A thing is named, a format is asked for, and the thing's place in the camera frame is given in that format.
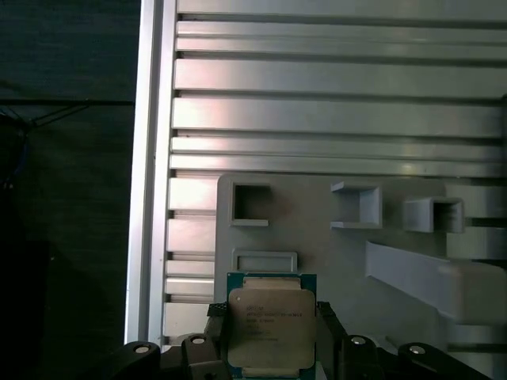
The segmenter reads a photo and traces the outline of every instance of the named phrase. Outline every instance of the rectangular slot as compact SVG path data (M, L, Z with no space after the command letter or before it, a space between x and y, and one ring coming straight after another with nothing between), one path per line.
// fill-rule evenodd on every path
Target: rectangular slot
M375 184L340 182L331 192L341 198L341 212L346 220L331 222L331 228L382 228L382 190Z
M298 271L296 252L235 250L232 270L238 272L290 272Z
M267 184L234 184L233 226L268 226L273 216L273 194Z
M403 206L403 225L406 231L460 234L464 231L463 201L443 196L407 199Z
M433 229L440 232L463 232L463 204L436 200L433 203Z

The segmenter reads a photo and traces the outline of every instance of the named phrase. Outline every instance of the screw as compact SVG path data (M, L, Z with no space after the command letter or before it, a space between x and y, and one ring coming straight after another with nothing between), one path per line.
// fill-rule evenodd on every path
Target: screw
M352 343L361 346L362 344L366 343L366 340L364 340L364 338L361 338L360 336L355 336L352 338Z
M150 351L150 348L148 346L139 346L135 348L136 354L144 354L145 352Z
M423 355L426 353L425 349L419 346L410 346L409 350L415 355Z

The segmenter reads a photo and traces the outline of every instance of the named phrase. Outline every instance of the dark background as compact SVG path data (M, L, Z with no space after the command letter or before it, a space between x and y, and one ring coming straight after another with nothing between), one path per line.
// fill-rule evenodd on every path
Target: dark background
M0 98L133 101L139 10L0 0ZM12 108L25 118L54 110ZM29 136L13 194L29 239L49 243L47 284L24 276L25 257L9 270L34 291L47 286L37 377L72 378L123 343L133 123L133 107L93 107Z

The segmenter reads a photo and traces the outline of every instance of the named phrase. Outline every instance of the intel xeon processor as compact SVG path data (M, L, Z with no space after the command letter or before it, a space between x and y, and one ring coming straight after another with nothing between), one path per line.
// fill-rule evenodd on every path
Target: intel xeon processor
M229 273L234 377L314 378L315 275Z

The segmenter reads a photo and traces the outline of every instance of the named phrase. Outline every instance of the square holder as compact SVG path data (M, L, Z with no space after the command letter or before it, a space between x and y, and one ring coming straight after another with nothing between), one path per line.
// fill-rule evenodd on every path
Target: square holder
M345 181L331 185L331 192L349 198L353 212L350 220L331 222L331 228L379 229L382 228L382 189L380 186L359 181Z

